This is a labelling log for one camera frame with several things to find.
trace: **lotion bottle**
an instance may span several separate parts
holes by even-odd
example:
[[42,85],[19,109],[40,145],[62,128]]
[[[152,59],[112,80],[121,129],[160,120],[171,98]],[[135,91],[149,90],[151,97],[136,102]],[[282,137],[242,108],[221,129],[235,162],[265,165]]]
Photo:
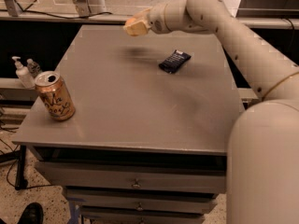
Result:
[[18,61],[20,58],[21,57],[18,56],[12,57],[12,60],[15,61],[15,65],[17,68],[16,74],[25,88],[33,88],[35,86],[35,80],[31,76],[28,68],[26,66],[23,66],[22,63]]

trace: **metal frame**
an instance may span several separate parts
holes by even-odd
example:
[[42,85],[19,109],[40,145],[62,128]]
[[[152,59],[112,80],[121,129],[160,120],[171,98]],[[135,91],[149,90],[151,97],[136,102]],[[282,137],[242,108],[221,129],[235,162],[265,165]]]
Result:
[[7,161],[18,161],[18,169],[15,182],[15,190],[26,189],[28,181],[24,177],[26,146],[21,146],[20,150],[0,155],[0,163]]
[[[4,1],[9,16],[19,17],[21,15],[22,11],[16,0]],[[73,2],[80,17],[88,17],[90,15],[107,12],[105,0],[73,0]]]
[[18,17],[21,14],[21,8],[16,0],[4,0],[7,6],[8,14],[12,17]]

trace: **floor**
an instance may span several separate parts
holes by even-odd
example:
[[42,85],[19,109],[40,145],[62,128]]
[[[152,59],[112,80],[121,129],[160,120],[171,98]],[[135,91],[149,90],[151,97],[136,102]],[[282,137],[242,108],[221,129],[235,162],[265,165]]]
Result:
[[[38,0],[30,9],[43,10],[47,12],[76,13],[72,0]],[[146,7],[150,7],[160,1],[165,0],[106,0],[107,10],[114,14],[134,14]],[[2,127],[15,128],[18,125],[11,124]],[[0,130],[0,152],[7,153],[16,147],[11,144],[10,137],[17,130]],[[35,168],[36,158],[27,152],[25,178],[28,180],[28,187],[36,185],[48,185],[49,183],[39,174]],[[43,187],[35,189],[26,189],[16,191],[14,187],[8,184],[14,183],[16,175],[16,165],[14,162],[6,162],[0,164],[0,218],[7,224],[15,224],[18,222],[25,206],[32,202],[38,202],[44,209],[44,223],[67,223],[70,218],[68,202],[62,195],[61,187]],[[205,215],[205,224],[224,224],[226,222],[226,195],[219,195],[217,198],[218,205],[214,210]]]

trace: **drawer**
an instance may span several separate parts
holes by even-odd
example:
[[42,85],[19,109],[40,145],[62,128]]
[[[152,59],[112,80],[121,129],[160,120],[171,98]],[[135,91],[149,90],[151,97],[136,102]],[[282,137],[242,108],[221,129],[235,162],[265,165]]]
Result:
[[36,169],[60,186],[224,193],[226,183],[225,172],[41,161]]
[[178,214],[167,212],[137,212],[122,209],[82,207],[81,214],[89,219],[104,222],[130,222],[130,224],[201,224],[204,217],[196,214]]
[[189,192],[67,189],[64,196],[69,202],[80,206],[132,209],[139,212],[159,210],[206,214],[217,204],[214,199]]

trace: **table top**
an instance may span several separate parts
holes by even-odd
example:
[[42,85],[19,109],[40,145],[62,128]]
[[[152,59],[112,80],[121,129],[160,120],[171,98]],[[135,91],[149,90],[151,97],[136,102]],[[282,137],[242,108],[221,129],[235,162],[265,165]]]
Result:
[[[175,49],[192,57],[170,75],[158,64]],[[83,25],[57,72],[75,115],[55,121],[38,98],[15,144],[225,155],[243,111],[214,35],[130,37],[121,26]]]

